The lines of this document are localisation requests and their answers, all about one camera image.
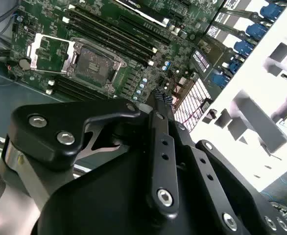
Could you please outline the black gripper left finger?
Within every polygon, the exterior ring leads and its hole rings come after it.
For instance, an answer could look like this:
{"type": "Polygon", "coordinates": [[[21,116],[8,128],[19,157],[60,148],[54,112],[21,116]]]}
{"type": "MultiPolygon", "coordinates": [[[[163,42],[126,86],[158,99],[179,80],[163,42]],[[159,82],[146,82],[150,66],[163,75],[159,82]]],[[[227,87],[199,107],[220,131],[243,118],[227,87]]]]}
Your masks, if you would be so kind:
{"type": "Polygon", "coordinates": [[[100,154],[116,156],[125,146],[143,149],[148,205],[158,216],[174,219],[178,180],[163,97],[153,92],[143,104],[115,98],[21,106],[11,115],[2,158],[42,209],[73,180],[76,161],[100,154]]]}

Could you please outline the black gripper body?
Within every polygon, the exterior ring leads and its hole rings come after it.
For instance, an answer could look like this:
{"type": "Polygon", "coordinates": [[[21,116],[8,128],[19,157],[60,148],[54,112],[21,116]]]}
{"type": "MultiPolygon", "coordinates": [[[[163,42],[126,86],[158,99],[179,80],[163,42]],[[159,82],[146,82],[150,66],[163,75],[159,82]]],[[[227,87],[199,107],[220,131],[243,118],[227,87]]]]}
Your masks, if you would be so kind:
{"type": "Polygon", "coordinates": [[[219,235],[208,197],[195,173],[191,149],[176,155],[179,211],[174,220],[149,207],[148,161],[138,150],[123,154],[59,188],[44,206],[39,235],[219,235]]]}

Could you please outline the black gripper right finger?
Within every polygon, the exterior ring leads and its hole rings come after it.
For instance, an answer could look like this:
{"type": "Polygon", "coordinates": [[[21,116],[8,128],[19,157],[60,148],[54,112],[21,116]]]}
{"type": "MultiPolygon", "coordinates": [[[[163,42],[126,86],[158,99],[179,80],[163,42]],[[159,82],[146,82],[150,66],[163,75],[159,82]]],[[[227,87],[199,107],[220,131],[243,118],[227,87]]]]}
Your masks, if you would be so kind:
{"type": "Polygon", "coordinates": [[[204,199],[203,220],[209,235],[287,235],[287,220],[208,141],[194,143],[174,120],[169,99],[162,111],[170,121],[175,147],[195,190],[204,199]]]}

